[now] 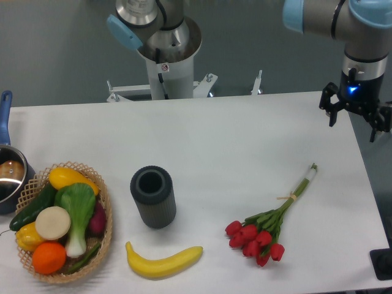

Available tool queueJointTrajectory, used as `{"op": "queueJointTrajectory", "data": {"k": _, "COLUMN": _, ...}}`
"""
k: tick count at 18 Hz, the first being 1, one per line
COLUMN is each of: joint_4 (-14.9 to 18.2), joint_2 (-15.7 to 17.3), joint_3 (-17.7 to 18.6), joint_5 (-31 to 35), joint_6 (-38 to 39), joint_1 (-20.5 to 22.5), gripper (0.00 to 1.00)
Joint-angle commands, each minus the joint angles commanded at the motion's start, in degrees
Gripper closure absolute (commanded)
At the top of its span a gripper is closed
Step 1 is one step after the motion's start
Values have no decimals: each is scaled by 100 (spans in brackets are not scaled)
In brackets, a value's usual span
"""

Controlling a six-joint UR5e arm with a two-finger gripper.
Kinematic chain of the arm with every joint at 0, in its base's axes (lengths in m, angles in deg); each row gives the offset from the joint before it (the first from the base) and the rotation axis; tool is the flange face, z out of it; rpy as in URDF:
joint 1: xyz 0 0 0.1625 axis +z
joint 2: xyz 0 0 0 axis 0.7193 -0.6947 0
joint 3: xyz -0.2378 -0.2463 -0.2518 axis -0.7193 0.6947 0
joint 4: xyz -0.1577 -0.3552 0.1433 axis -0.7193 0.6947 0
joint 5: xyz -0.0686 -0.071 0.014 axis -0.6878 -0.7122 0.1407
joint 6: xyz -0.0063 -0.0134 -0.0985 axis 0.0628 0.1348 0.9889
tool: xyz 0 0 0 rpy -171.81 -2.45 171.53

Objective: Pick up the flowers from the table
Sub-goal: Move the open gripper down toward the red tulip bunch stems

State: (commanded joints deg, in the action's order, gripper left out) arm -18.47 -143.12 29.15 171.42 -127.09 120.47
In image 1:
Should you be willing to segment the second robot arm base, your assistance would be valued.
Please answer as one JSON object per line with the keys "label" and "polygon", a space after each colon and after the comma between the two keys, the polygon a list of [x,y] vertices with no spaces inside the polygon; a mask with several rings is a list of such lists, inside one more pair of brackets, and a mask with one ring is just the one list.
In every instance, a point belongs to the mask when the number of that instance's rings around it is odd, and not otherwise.
{"label": "second robot arm base", "polygon": [[158,64],[184,61],[202,44],[200,28],[184,14],[184,1],[116,1],[107,27],[122,46]]}

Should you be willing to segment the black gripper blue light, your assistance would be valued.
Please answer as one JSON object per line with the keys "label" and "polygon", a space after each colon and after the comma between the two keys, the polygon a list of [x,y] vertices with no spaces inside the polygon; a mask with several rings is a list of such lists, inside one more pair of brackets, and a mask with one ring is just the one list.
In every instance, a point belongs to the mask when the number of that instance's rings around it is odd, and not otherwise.
{"label": "black gripper blue light", "polygon": [[[369,118],[372,128],[369,141],[373,143],[377,132],[391,131],[391,101],[381,103],[379,99],[384,75],[371,80],[358,80],[359,76],[343,72],[339,88],[329,82],[322,90],[319,109],[328,115],[330,127],[335,125],[341,110]],[[337,102],[332,103],[333,96],[337,96]]]}

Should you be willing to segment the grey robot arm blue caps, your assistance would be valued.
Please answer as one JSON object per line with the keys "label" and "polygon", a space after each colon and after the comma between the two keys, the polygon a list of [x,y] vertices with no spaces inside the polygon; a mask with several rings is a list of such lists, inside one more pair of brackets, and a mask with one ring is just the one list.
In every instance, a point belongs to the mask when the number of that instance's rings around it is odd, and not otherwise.
{"label": "grey robot arm blue caps", "polygon": [[391,53],[391,1],[285,1],[282,20],[292,31],[344,42],[340,84],[328,83],[319,107],[334,126],[341,110],[364,118],[370,141],[391,130],[391,102],[379,99]]}

